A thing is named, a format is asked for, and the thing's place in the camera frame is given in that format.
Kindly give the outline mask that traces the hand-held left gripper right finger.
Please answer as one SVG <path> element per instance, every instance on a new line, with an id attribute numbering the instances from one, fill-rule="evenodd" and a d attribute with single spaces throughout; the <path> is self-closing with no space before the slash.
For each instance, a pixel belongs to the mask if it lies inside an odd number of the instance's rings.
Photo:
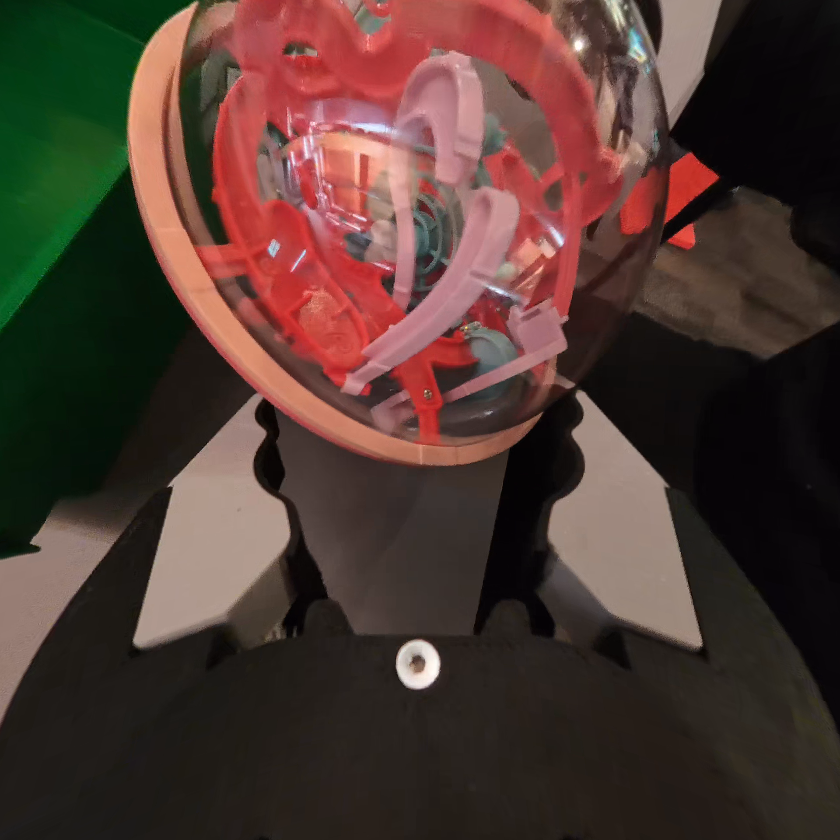
<path id="1" fill-rule="evenodd" d="M 583 474 L 549 510 L 537 596 L 556 639 L 593 648 L 627 630 L 690 652 L 703 646 L 663 477 L 585 393 L 572 441 Z"/>

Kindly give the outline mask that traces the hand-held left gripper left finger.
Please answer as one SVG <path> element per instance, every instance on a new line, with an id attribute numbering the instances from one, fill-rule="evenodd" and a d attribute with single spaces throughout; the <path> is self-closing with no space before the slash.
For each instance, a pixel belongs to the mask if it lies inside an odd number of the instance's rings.
<path id="1" fill-rule="evenodd" d="M 285 636 L 301 546 L 272 406 L 253 396 L 170 485 L 133 646 L 152 650 L 208 629 L 245 649 Z"/>

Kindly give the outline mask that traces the clear maze ball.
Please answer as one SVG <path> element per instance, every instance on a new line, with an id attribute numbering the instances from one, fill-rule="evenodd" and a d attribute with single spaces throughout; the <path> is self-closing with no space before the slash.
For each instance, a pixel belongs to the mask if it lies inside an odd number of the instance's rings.
<path id="1" fill-rule="evenodd" d="M 194 2 L 128 113 L 174 293 L 273 407 L 369 458 L 515 445 L 632 308 L 668 120 L 645 2 Z"/>

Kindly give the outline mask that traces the green plastic bin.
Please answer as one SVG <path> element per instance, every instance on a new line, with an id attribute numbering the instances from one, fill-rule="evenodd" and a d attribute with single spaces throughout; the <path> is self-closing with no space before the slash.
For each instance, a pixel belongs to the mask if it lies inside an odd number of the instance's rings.
<path id="1" fill-rule="evenodd" d="M 98 489 L 187 329 L 135 201 L 127 121 L 192 2 L 1 3 L 1 550 Z"/>

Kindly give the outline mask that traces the orange plastic object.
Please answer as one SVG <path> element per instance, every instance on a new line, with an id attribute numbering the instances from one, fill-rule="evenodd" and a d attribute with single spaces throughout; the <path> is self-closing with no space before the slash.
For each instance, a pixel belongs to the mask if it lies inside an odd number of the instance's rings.
<path id="1" fill-rule="evenodd" d="M 670 166 L 665 221 L 671 222 L 688 204 L 715 185 L 719 176 L 701 163 L 693 153 L 686 153 Z M 642 176 L 619 211 L 619 228 L 624 236 L 639 235 L 653 222 L 658 196 L 655 175 Z"/>

